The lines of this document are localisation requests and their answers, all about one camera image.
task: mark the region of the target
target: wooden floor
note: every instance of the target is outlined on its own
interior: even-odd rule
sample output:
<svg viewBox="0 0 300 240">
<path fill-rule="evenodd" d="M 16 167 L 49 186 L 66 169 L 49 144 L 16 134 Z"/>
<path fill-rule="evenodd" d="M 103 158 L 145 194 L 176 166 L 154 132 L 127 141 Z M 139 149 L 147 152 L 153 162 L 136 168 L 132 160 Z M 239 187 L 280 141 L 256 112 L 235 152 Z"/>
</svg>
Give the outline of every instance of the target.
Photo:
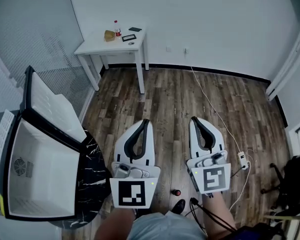
<svg viewBox="0 0 300 240">
<path fill-rule="evenodd" d="M 266 100 L 267 84 L 220 74 L 196 72 L 211 103 L 234 135 L 242 151 L 251 157 L 251 172 L 240 201 L 233 207 L 237 227 L 253 226 L 264 221 L 278 193 L 261 195 L 262 188 L 277 183 L 270 163 L 282 170 L 289 158 L 284 125 L 274 101 Z M 239 168 L 238 149 L 221 120 L 202 94 L 191 71 L 150 68 L 143 71 L 145 94 L 140 94 L 137 71 L 113 68 L 105 72 L 86 113 L 83 126 L 95 137 L 110 169 L 116 140 L 133 123 L 150 119 L 154 131 L 155 163 L 161 175 L 152 201 L 154 212 L 165 213 L 179 199 L 197 197 L 187 173 L 189 121 L 192 116 L 208 120 L 223 134 L 232 172 Z M 235 202 L 246 181 L 248 170 L 231 179 L 231 189 L 223 193 L 228 207 Z M 181 190 L 181 196 L 170 194 Z M 92 223 L 75 231 L 63 231 L 63 239 L 93 239 L 100 222 L 111 210 L 111 198 Z"/>
</svg>

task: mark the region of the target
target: forearm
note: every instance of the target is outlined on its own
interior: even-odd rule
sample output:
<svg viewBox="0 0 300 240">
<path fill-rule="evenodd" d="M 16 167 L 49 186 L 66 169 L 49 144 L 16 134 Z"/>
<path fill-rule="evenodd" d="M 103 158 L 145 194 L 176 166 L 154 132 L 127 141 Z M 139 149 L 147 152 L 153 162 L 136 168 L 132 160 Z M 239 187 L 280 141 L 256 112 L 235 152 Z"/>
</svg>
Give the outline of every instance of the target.
<svg viewBox="0 0 300 240">
<path fill-rule="evenodd" d="M 96 231 L 94 240 L 125 240 L 134 220 L 132 209 L 115 208 Z"/>
<path fill-rule="evenodd" d="M 206 195 L 202 195 L 202 203 L 204 208 L 206 208 L 213 214 L 219 216 L 221 219 L 229 223 L 232 227 L 236 228 L 234 218 L 231 215 L 229 209 L 227 208 L 226 203 L 220 192 L 213 193 L 213 198 L 209 198 Z M 209 239 L 220 239 L 230 234 L 228 230 L 215 223 L 206 214 L 204 214 L 203 216 L 203 222 Z"/>
</svg>

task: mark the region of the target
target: black marble table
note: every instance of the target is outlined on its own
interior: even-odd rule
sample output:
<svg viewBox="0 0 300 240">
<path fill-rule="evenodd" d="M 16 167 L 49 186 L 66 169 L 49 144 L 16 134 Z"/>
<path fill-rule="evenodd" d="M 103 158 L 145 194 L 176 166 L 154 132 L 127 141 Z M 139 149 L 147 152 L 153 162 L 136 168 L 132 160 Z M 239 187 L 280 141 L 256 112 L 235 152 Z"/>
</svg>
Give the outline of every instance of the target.
<svg viewBox="0 0 300 240">
<path fill-rule="evenodd" d="M 75 230 L 91 222 L 101 209 L 104 199 L 111 193 L 111 173 L 105 166 L 101 150 L 85 129 L 83 144 L 87 152 L 80 154 L 77 172 L 75 214 L 72 219 L 50 221 L 51 224 L 68 230 Z"/>
</svg>

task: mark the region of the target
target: person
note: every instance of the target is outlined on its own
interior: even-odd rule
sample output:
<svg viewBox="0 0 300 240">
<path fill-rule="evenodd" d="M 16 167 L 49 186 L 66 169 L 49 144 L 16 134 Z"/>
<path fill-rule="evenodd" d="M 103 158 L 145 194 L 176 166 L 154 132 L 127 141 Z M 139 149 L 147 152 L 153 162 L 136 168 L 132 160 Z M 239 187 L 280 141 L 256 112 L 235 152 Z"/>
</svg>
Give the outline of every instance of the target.
<svg viewBox="0 0 300 240">
<path fill-rule="evenodd" d="M 180 215 L 185 203 L 184 199 L 179 200 L 166 215 L 157 212 L 143 215 L 136 220 L 133 209 L 115 208 L 96 231 L 94 240 L 206 239 L 194 220 Z M 203 195 L 202 206 L 236 228 L 221 192 L 213 193 L 212 198 Z M 218 240 L 231 233 L 205 214 L 203 223 L 209 240 Z"/>
</svg>

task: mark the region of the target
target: white table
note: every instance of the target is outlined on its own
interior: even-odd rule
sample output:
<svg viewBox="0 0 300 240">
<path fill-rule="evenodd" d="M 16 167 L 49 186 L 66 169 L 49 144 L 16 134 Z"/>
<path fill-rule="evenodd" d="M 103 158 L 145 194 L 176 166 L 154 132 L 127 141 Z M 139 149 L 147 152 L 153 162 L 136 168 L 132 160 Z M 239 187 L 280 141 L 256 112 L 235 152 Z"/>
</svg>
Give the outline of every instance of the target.
<svg viewBox="0 0 300 240">
<path fill-rule="evenodd" d="M 75 55 L 78 55 L 78 58 L 82 64 L 82 67 L 88 76 L 93 88 L 98 91 L 98 83 L 96 82 L 87 60 L 90 60 L 90 55 L 100 55 L 102 63 L 105 69 L 109 69 L 108 60 L 106 55 L 116 54 L 116 53 L 134 53 L 135 63 L 136 63 L 136 71 L 139 80 L 139 88 L 140 93 L 145 93 L 145 84 L 144 77 L 142 73 L 142 55 L 141 55 L 141 47 L 143 46 L 143 56 L 145 63 L 145 70 L 149 70 L 149 61 L 148 61 L 148 47 L 147 47 L 147 36 L 146 36 L 146 28 L 144 26 L 139 27 L 142 29 L 139 32 L 128 30 L 130 27 L 138 26 L 129 26 L 124 29 L 121 29 L 122 36 L 116 37 L 114 41 L 106 42 L 104 40 L 104 34 L 106 28 L 96 30 L 84 41 L 78 49 L 74 52 Z M 136 39 L 130 41 L 122 41 L 123 36 L 135 34 Z"/>
</svg>

